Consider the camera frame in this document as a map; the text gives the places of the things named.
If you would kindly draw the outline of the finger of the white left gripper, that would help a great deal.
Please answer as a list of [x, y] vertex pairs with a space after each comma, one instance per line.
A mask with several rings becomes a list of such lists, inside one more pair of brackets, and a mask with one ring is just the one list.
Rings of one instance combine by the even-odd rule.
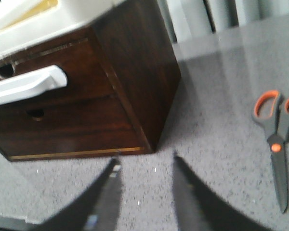
[[67, 86], [64, 71], [51, 65], [0, 81], [0, 105], [33, 98]]

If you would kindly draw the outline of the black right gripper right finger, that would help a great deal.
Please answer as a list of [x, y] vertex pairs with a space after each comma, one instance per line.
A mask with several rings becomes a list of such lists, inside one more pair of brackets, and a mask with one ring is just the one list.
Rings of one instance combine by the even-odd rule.
[[213, 192], [173, 152], [172, 192], [180, 231], [269, 231], [234, 209]]

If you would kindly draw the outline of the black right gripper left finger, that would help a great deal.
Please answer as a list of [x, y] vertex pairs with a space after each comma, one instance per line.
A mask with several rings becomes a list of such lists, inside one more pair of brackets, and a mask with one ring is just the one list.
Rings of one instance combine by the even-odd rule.
[[112, 158], [76, 200], [31, 230], [114, 231], [119, 217], [121, 184], [121, 162]]

